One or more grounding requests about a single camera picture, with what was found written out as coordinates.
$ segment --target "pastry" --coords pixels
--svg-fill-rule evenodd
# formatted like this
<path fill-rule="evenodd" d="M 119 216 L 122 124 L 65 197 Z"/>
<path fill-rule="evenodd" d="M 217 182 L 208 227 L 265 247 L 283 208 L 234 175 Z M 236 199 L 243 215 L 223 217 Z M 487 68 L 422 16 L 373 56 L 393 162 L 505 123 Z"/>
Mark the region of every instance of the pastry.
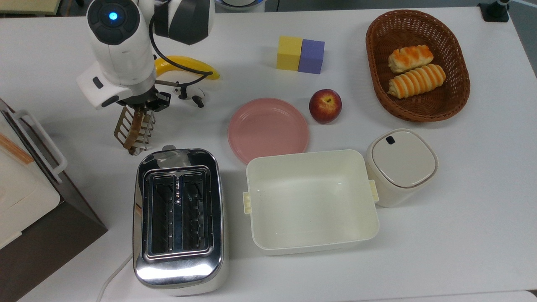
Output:
<path fill-rule="evenodd" d="M 435 64 L 407 71 L 390 80 L 388 93 L 396 98 L 408 98 L 442 86 L 446 73 Z"/>
<path fill-rule="evenodd" d="M 427 65 L 432 60 L 433 54 L 427 45 L 410 46 L 394 50 L 388 57 L 388 67 L 393 73 L 400 74 Z"/>

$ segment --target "pink plate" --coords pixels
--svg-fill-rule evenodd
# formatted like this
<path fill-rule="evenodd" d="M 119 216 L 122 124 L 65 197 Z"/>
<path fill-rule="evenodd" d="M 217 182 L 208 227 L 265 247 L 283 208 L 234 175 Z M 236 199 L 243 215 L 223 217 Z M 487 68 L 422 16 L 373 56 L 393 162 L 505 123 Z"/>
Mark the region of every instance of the pink plate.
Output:
<path fill-rule="evenodd" d="M 228 127 L 229 146 L 246 164 L 257 157 L 302 153 L 308 137 L 302 114 L 277 98 L 246 103 L 233 114 Z"/>

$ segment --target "apple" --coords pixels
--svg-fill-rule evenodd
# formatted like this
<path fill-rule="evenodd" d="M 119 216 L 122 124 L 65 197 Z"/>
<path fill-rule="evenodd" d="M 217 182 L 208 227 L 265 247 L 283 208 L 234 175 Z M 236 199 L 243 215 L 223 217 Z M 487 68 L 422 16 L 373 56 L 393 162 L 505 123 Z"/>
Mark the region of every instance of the apple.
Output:
<path fill-rule="evenodd" d="M 335 120 L 341 112 L 341 98 L 332 89 L 322 89 L 314 93 L 309 100 L 309 112 L 320 124 Z"/>

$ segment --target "banana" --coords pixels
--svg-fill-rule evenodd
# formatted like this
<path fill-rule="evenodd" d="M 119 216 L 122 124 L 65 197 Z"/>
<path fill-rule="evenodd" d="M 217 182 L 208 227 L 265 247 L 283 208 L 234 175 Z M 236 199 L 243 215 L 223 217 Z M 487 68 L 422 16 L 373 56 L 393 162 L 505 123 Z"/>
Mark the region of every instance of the banana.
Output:
<path fill-rule="evenodd" d="M 180 55 L 170 55 L 168 56 L 168 59 L 172 60 L 173 62 L 179 65 L 183 65 L 184 67 L 196 69 L 199 71 L 212 71 L 213 74 L 207 76 L 207 78 L 210 80 L 216 80 L 220 78 L 220 74 L 218 73 L 218 71 L 216 71 L 216 69 L 214 69 L 211 65 L 203 63 L 191 57 L 180 56 Z M 161 57 L 155 60 L 155 68 L 157 71 L 157 77 L 167 71 L 182 70 L 164 61 L 164 59 L 162 59 Z"/>

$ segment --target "canister lid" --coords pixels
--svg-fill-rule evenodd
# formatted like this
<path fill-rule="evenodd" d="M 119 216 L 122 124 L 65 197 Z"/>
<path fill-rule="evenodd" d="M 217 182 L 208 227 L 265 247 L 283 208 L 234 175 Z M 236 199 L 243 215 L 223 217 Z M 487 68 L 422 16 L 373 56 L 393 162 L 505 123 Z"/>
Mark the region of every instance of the canister lid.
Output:
<path fill-rule="evenodd" d="M 433 150 L 423 139 L 406 130 L 381 138 L 372 148 L 372 158 L 383 176 L 401 188 L 424 183 L 438 165 Z"/>

